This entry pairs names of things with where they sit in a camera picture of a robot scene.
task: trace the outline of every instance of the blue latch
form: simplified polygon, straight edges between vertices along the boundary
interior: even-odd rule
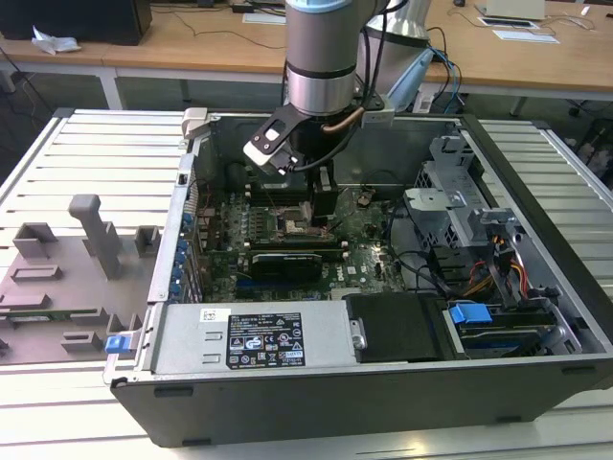
[[[106,339],[104,350],[112,354],[129,353],[130,340],[123,335],[111,335]]]
[[[455,324],[491,323],[493,321],[486,304],[459,303],[451,307],[449,312]]]

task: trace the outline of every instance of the gray plastic part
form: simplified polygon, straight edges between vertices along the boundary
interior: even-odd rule
[[[100,264],[87,254],[82,237],[57,237],[57,242],[46,243],[49,259],[26,261],[16,254],[7,273],[17,268],[57,265],[62,276],[57,280],[16,283],[7,275],[2,280],[0,295],[46,293],[52,302],[47,309],[35,309],[30,314],[0,306],[0,317],[6,317],[0,318],[0,336],[11,344],[11,352],[0,356],[0,365],[105,359],[103,350],[67,354],[60,341],[63,333],[81,331],[95,331],[104,339],[111,313],[123,325],[129,324],[134,313],[144,317],[155,258],[140,258],[131,236],[120,238],[120,243],[122,276],[117,280],[106,279]]]
[[[0,316],[0,329],[15,329],[15,323],[8,316]]]
[[[102,349],[102,341],[95,331],[83,333],[64,333],[61,346],[68,353],[99,352]]]
[[[130,325],[127,329],[129,331],[138,331],[142,327],[143,327],[143,321],[141,320],[138,313],[132,314],[132,317],[130,318]]]
[[[9,310],[40,310],[51,305],[51,299],[47,294],[31,295],[3,295],[0,299],[0,307]]]
[[[108,313],[100,307],[95,313],[73,313],[70,319],[79,326],[100,326],[108,324]]]
[[[139,257],[155,257],[160,248],[160,229],[156,226],[140,226],[134,235],[134,244]]]
[[[68,213],[80,223],[89,240],[90,249],[98,257],[98,261],[109,280],[120,276],[120,263],[117,254],[119,252],[119,237],[112,223],[106,225],[102,222],[99,214],[100,198],[97,195],[73,196]]]
[[[106,335],[113,335],[125,331],[125,327],[115,313],[111,314],[111,318],[108,320],[108,326],[106,327]]]
[[[9,276],[16,283],[53,281],[61,278],[61,270],[57,265],[16,266],[9,271]]]
[[[56,236],[46,223],[24,223],[12,240],[26,260],[47,259],[45,243],[56,241]]]

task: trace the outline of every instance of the motherboard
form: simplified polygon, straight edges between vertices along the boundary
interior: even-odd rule
[[[197,211],[197,266],[204,302],[337,300],[403,291],[387,253],[389,201],[348,188],[336,215],[309,225],[307,209],[252,205],[250,194],[207,194]]]

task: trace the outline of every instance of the power supply label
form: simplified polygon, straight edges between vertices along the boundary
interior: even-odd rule
[[[230,369],[304,366],[300,314],[231,314],[226,365]]]

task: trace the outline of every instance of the circuit board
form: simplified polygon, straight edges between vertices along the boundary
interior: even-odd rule
[[[359,188],[344,190],[325,227],[310,227],[299,206],[254,207],[236,195],[209,199],[198,211],[204,302],[337,300],[349,293],[403,291],[400,267],[385,246],[389,203],[358,205],[360,197]],[[254,280],[255,255],[288,251],[321,257],[321,275]]]

